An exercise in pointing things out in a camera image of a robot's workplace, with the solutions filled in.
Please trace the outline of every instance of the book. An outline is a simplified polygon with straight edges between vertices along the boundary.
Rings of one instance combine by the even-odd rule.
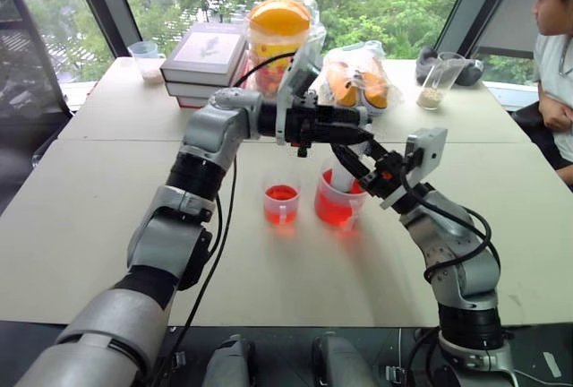
[[[177,103],[180,108],[199,109],[207,105],[209,98],[195,98],[193,96],[177,96]]]
[[[246,46],[242,24],[196,22],[161,65],[163,78],[227,87]]]
[[[248,55],[244,53],[241,61],[235,69],[235,72],[233,73],[231,84],[235,83],[239,78],[241,78],[241,76],[243,76],[248,59]],[[208,99],[215,91],[225,88],[219,85],[189,84],[186,82],[166,82],[165,85],[167,87],[167,93],[169,93],[170,96],[206,99]]]
[[[245,54],[244,55],[244,64],[237,68],[237,72],[235,73],[235,78],[234,78],[233,82],[235,82],[239,78],[241,78],[241,76],[243,76],[247,72],[248,69],[249,69],[249,57],[248,57],[248,55]],[[203,108],[205,105],[207,105],[207,102],[209,101],[210,96],[213,93],[215,93],[215,91],[224,88],[224,87],[209,86],[209,85],[203,85],[203,86],[193,85],[193,87],[201,87],[202,89],[204,89],[204,88],[213,89],[213,92],[209,96],[202,97],[199,95],[195,95],[195,91],[185,90],[185,87],[181,87],[181,86],[189,87],[189,86],[192,86],[191,84],[179,84],[179,83],[177,83],[177,84],[179,85],[177,88],[181,89],[182,90],[181,92],[183,93],[183,95],[180,95],[180,96],[175,95],[175,97],[177,98],[177,103],[179,104],[180,108],[194,108],[194,109]],[[246,84],[246,82],[244,82],[241,85],[241,87],[244,88],[245,84]]]

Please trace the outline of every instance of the window frame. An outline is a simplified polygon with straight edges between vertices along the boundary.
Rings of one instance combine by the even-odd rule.
[[[456,51],[466,57],[474,54],[480,37],[501,1],[457,0],[434,48],[438,51]],[[513,56],[509,51],[503,55]]]
[[[141,40],[127,0],[86,0],[112,54],[129,56],[127,47]]]

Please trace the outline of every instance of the red liquid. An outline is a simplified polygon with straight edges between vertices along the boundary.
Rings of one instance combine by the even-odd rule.
[[[289,185],[273,185],[265,194],[275,201],[288,201],[296,197],[298,193]],[[296,210],[287,213],[283,221],[281,221],[280,213],[271,212],[265,208],[265,217],[273,224],[287,224],[295,219]]]
[[[332,169],[328,169],[324,174],[324,180],[330,184],[332,180]],[[364,193],[362,187],[355,180],[352,184],[352,188],[349,191],[350,194],[360,194]],[[329,224],[334,226],[342,226],[352,216],[352,208],[350,203],[348,205],[337,205],[333,203],[327,196],[325,196],[321,189],[319,188],[316,193],[316,199],[314,200],[314,209],[318,216]]]

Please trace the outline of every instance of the plastic cup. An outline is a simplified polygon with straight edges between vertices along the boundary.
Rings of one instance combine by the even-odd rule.
[[[264,177],[262,190],[265,218],[276,225],[292,223],[298,212],[300,178],[291,171],[272,171]]]
[[[367,193],[355,180],[347,193],[331,185],[333,160],[325,162],[314,197],[314,209],[323,221],[350,230],[364,205]]]
[[[437,109],[466,66],[466,59],[456,53],[440,53],[438,60],[423,82],[417,104],[429,110]]]
[[[310,11],[295,0],[265,0],[248,15],[249,57],[253,66],[284,53],[295,52],[307,39]],[[256,89],[268,99],[277,94],[290,58],[276,60],[255,74]]]
[[[159,84],[163,82],[163,76],[159,70],[157,60],[152,58],[165,58],[165,54],[158,52],[158,44],[150,40],[143,40],[131,44],[127,50],[135,59],[135,63],[140,70],[141,78],[147,84]]]

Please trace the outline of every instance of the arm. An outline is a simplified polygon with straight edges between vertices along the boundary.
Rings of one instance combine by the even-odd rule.
[[[560,178],[565,182],[565,184],[573,185],[573,165],[557,169],[557,175],[560,176]]]
[[[537,85],[539,92],[539,112],[543,116],[545,127],[554,132],[566,132],[573,122],[573,110],[549,97],[543,90],[541,82]]]
[[[422,251],[424,277],[439,308],[441,354],[458,377],[451,385],[482,385],[479,373],[497,373],[491,385],[517,386],[498,315],[500,260],[488,244],[491,229],[479,214],[420,182],[440,163],[445,135],[445,129],[409,135],[404,156],[368,141],[374,170],[347,147],[333,145],[333,150],[367,193],[384,200],[383,209],[391,207],[400,214],[400,222]],[[473,226],[470,213],[482,222],[485,233]]]

